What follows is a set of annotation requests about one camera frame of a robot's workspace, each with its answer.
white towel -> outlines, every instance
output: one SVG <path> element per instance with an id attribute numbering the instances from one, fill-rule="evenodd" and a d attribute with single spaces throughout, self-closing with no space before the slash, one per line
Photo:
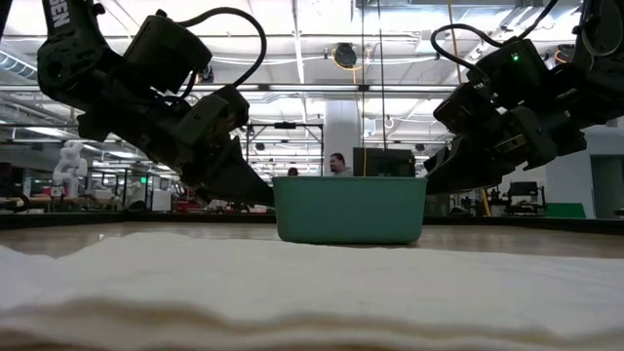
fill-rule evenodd
<path id="1" fill-rule="evenodd" d="M 1 350 L 624 347 L 622 259 L 137 233 L 58 259 L 0 248 L 0 282 Z"/>

teal plastic bin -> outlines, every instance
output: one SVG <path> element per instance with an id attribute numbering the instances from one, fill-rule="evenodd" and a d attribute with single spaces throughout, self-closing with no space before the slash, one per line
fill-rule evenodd
<path id="1" fill-rule="evenodd" d="M 321 245 L 405 245 L 422 230 L 427 180 L 411 177 L 273 178 L 280 238 Z"/>

white robot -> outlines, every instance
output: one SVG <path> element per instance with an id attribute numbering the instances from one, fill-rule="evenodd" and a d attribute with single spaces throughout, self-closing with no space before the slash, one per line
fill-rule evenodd
<path id="1" fill-rule="evenodd" d="M 68 198 L 78 196 L 79 176 L 87 175 L 87 160 L 80 157 L 82 142 L 68 141 L 60 150 L 60 160 L 52 174 L 53 186 L 50 191 L 52 197 L 63 195 L 63 185 L 67 184 Z"/>

person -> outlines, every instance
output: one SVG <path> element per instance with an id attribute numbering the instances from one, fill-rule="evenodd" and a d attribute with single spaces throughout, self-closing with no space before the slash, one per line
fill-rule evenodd
<path id="1" fill-rule="evenodd" d="M 353 176 L 351 168 L 345 165 L 344 156 L 339 152 L 330 157 L 330 171 L 334 176 Z"/>

monitor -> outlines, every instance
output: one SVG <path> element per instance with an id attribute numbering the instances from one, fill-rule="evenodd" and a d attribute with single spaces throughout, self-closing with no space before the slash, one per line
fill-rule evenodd
<path id="1" fill-rule="evenodd" d="M 416 176 L 411 150 L 353 148 L 353 176 Z"/>

